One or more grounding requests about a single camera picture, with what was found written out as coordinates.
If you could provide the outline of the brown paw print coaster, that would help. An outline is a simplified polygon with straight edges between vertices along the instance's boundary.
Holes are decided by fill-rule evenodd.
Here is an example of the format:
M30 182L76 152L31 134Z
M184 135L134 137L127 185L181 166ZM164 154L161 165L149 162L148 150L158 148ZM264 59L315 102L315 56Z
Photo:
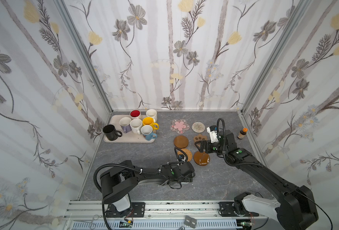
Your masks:
M194 143L199 142L199 141L207 141L208 137L202 134L198 134L193 138Z

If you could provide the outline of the dark brown glossy round coaster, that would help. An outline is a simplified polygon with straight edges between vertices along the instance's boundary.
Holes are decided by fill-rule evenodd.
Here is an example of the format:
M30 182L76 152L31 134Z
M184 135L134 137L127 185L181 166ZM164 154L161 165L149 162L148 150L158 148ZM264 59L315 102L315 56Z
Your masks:
M199 166L206 166L210 162L208 153L197 151L193 156L194 162Z

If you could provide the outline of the woven rattan round coaster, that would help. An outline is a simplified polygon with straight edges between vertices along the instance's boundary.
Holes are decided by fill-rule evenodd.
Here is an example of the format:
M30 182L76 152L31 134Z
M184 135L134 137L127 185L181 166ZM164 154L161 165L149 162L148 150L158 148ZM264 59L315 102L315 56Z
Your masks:
M183 154L183 152L186 154L187 156L187 161L190 162L193 158L193 154L189 149L181 149L182 152L178 151L178 155Z

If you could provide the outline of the white braided round coaster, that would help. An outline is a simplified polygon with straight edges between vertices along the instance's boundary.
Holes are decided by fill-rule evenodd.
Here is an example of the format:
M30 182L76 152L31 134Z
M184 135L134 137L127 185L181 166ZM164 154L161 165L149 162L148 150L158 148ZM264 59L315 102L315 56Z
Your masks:
M192 130L196 133L202 133L206 129L205 125L202 122L194 122L192 124Z

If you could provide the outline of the brown round wooden coaster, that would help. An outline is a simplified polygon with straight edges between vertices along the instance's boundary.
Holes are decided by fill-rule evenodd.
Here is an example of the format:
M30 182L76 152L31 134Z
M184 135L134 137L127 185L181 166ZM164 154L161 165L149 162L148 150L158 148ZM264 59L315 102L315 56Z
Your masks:
M179 135L174 138L174 145L177 148L184 149L189 145L189 140L186 136L184 135Z

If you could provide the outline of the pink cherry blossom coaster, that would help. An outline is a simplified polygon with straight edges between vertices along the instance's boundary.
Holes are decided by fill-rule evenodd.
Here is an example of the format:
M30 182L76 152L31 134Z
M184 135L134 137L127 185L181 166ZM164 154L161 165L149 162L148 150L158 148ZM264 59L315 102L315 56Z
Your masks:
M174 119L171 122L170 130L175 131L180 135L189 129L190 126L185 119Z

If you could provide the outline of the blue mug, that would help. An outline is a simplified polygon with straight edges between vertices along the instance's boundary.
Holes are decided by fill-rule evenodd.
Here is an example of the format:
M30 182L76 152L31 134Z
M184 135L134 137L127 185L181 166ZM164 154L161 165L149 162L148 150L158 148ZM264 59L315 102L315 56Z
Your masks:
M144 125L140 131L147 141L152 141L157 138L157 134L153 132L153 127L150 125Z

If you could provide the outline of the yellow mug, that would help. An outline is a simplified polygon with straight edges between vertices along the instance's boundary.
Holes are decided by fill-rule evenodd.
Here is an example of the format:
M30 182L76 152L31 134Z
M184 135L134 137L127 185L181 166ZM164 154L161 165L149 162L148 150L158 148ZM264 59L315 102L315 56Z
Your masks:
M146 117L143 119L143 125L151 126L154 130L159 129L158 123L155 122L154 118L152 117Z

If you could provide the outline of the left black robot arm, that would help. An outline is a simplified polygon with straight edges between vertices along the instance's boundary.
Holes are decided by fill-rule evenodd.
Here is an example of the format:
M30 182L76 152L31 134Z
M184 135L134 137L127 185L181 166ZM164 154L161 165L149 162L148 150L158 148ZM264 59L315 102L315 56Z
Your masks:
M176 162L169 162L159 166L159 168L142 168L134 166L132 161L126 160L121 163L106 163L98 167L93 174L95 187L102 194L102 213L105 226L108 230L107 215L109 211L105 207L114 206L118 215L130 216L133 208L129 192L141 184L154 184L159 186L169 186L182 183L190 183L195 177L195 169L188 161L186 153L178 148L174 148Z

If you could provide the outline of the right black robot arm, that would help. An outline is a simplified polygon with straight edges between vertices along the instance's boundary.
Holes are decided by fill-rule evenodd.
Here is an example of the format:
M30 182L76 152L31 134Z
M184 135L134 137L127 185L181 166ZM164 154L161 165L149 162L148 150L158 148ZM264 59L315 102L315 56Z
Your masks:
M219 118L215 126L207 128L210 140L197 140L199 152L215 153L224 162L242 170L266 188L274 199L257 197L244 192L234 198L232 210L236 215L258 213L280 223L285 230L306 230L318 221L318 211L313 192L306 186L296 186L259 162L248 150L239 148L234 134L225 128Z

